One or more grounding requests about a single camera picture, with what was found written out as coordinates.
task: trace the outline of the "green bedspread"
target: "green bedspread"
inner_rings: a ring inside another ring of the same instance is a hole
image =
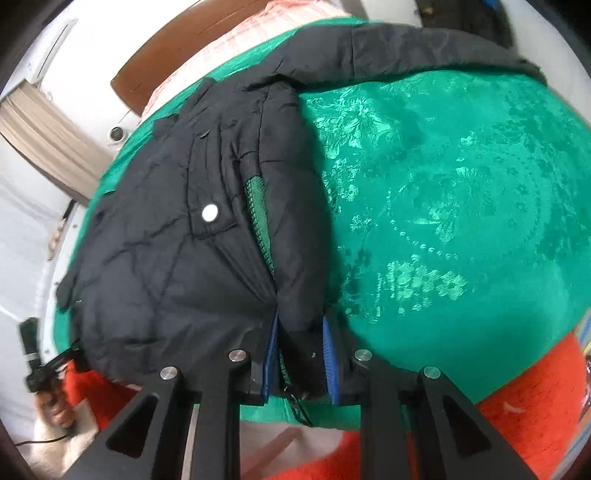
[[[221,80],[261,61],[292,34],[209,76]],[[198,85],[140,125],[89,212],[116,188],[154,120]],[[327,301],[369,349],[404,368],[437,365],[479,401],[581,318],[591,299],[591,135],[545,86],[517,74],[444,70],[300,99],[317,132],[332,215]],[[264,204],[250,200],[260,221]],[[268,240],[259,244],[268,257]],[[60,351],[69,345],[67,325],[67,312],[56,312]],[[357,408],[307,408],[319,426],[359,424]],[[293,421],[279,398],[244,407],[242,417]]]

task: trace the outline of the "jacket pocket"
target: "jacket pocket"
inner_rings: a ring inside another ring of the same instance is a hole
[[[236,225],[223,178],[220,146],[218,125],[203,132],[197,129],[189,153],[186,182],[191,232],[197,238],[206,238]]]

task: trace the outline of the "black cable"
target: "black cable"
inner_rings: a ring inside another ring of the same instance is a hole
[[[20,442],[20,443],[15,443],[14,446],[15,447],[22,447],[23,445],[30,445],[31,443],[53,443],[53,442],[59,442],[60,440],[63,440],[64,438],[67,438],[68,435],[62,435],[61,437],[58,437],[56,439],[51,439],[51,440],[28,440],[26,442]]]

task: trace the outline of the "wooden headboard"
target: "wooden headboard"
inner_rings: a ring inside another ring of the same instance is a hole
[[[200,0],[158,30],[123,65],[111,86],[142,114],[152,92],[213,40],[265,8],[268,0]]]

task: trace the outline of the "white snap button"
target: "white snap button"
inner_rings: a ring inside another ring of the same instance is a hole
[[[217,218],[218,213],[219,209],[217,208],[217,205],[215,203],[210,203],[203,207],[201,217],[203,218],[203,220],[209,223],[213,222]]]

